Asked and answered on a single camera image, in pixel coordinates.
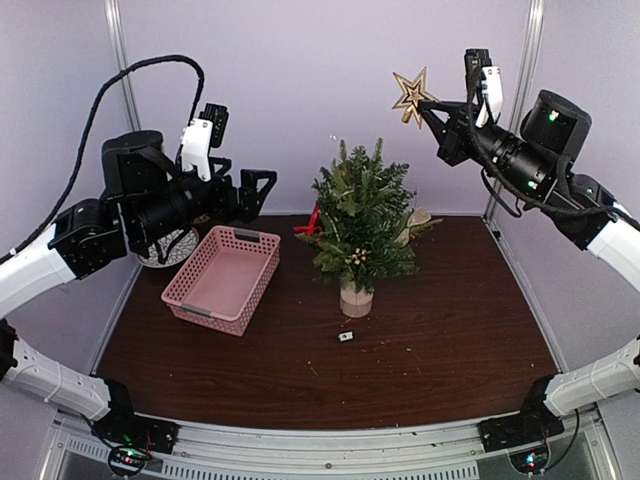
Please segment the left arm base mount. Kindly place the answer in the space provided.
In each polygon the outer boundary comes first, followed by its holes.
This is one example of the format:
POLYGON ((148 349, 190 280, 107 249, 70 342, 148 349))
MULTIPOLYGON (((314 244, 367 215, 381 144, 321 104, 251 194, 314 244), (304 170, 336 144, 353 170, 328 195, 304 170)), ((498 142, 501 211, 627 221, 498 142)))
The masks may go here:
POLYGON ((179 433, 175 422, 135 413, 110 412, 100 420, 84 420, 107 447, 106 462, 111 472, 123 478, 140 474, 155 460, 155 454, 171 454, 179 433))

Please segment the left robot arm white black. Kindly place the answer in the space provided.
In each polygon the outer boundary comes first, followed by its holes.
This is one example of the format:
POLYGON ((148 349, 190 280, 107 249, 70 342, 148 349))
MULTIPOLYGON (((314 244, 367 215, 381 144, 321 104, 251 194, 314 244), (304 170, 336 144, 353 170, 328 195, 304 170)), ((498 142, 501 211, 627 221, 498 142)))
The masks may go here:
MULTIPOLYGON (((277 181, 276 172, 244 169, 235 186, 228 174, 230 160, 209 154, 218 141, 204 134, 196 144, 196 163, 178 167, 164 154, 159 131, 105 141, 101 196, 66 209, 2 263, 1 314, 84 279, 130 252, 146 257, 160 239, 174 231, 185 233, 201 216, 223 223, 256 219, 277 181)), ((143 421, 123 384, 84 375, 38 353, 7 321, 1 323, 1 381, 104 424, 123 444, 143 436, 143 421)))

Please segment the small green christmas tree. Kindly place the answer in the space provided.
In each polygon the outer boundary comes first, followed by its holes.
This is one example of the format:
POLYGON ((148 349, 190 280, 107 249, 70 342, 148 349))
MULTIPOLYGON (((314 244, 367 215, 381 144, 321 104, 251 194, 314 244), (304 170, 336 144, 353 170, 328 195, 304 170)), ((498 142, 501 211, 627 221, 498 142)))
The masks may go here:
POLYGON ((386 165, 382 151, 381 138, 372 152, 363 146, 349 151, 341 141, 340 156, 322 167, 312 184, 323 231, 296 234, 316 251, 313 265, 319 269, 318 280, 339 283, 340 309, 351 318, 369 315, 377 281, 417 272, 411 242, 442 222, 429 213, 432 219, 426 225, 411 229, 408 244, 396 241, 409 215, 418 209, 410 206, 416 193, 404 186, 409 165, 386 165), (367 260, 346 264, 356 248, 370 251, 367 260))

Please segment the red ribbon bow ornament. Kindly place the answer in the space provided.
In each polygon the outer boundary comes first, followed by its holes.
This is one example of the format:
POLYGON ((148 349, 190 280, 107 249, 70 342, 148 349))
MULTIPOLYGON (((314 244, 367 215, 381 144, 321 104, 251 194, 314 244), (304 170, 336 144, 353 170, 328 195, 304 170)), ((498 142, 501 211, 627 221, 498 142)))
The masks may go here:
POLYGON ((323 231, 319 224, 320 206, 316 204, 306 225, 294 226, 293 232, 301 235, 314 235, 323 231))

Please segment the gold star ornament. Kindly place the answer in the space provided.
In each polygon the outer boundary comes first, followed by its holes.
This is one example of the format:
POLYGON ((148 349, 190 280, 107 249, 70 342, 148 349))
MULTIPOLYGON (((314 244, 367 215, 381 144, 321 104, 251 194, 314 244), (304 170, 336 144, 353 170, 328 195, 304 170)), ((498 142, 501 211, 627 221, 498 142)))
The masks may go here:
POLYGON ((392 106, 393 110, 402 110, 401 121, 408 124, 414 120, 419 129, 423 126, 423 118, 419 113, 420 101, 438 102, 439 99, 427 90, 428 69, 424 66, 413 80, 399 73, 393 73, 394 80, 401 90, 400 97, 392 106))

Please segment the gold glitter berry sprig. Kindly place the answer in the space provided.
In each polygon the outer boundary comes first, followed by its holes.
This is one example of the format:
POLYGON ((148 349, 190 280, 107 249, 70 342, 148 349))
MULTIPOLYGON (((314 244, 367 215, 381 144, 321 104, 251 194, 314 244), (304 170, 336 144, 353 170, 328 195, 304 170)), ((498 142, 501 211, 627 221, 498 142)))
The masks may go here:
POLYGON ((369 254, 370 251, 364 248, 356 248, 354 252, 346 257, 345 263, 348 265, 360 265, 367 260, 369 254))

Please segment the pink plastic basket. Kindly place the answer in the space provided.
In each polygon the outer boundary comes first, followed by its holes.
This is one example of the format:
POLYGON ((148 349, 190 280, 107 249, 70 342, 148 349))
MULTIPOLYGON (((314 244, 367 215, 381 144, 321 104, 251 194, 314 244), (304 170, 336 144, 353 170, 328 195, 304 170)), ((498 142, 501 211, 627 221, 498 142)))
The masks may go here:
POLYGON ((213 227, 161 294, 179 319, 241 337, 280 261, 277 234, 213 227))

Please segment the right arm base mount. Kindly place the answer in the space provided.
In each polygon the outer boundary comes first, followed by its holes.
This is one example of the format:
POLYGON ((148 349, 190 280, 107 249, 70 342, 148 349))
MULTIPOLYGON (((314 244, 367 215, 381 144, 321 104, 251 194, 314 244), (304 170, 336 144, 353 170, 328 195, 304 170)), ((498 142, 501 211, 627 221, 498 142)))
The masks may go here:
POLYGON ((483 420, 478 429, 486 453, 505 451, 515 471, 529 476, 551 466, 549 440, 565 431, 561 420, 540 421, 520 414, 483 420))

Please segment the burlap ribbon bow ornament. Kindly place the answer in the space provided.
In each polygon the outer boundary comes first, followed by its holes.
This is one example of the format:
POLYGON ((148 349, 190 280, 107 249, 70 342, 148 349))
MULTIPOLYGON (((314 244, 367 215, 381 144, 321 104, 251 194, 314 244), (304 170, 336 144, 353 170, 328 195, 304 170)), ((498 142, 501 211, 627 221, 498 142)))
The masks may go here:
POLYGON ((410 241, 411 229, 426 225, 431 219, 431 215, 424 208, 415 209, 409 215, 406 225, 396 238, 396 241, 401 245, 408 244, 410 241))

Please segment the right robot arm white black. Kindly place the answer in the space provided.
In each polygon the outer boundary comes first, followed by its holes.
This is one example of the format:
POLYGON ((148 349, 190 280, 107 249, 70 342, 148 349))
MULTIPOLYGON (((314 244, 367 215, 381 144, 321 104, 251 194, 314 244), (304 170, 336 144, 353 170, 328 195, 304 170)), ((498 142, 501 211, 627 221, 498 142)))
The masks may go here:
MULTIPOLYGON (((506 190, 537 208, 574 245, 639 286, 639 223, 615 196, 572 167, 591 128, 590 115, 566 98, 542 90, 521 123, 520 133, 493 119, 481 127, 481 108, 471 102, 421 100, 418 112, 439 144, 438 157, 451 166, 471 159, 506 190)), ((585 367, 536 381, 513 419, 519 440, 535 440, 573 410, 639 386, 639 341, 585 367)))

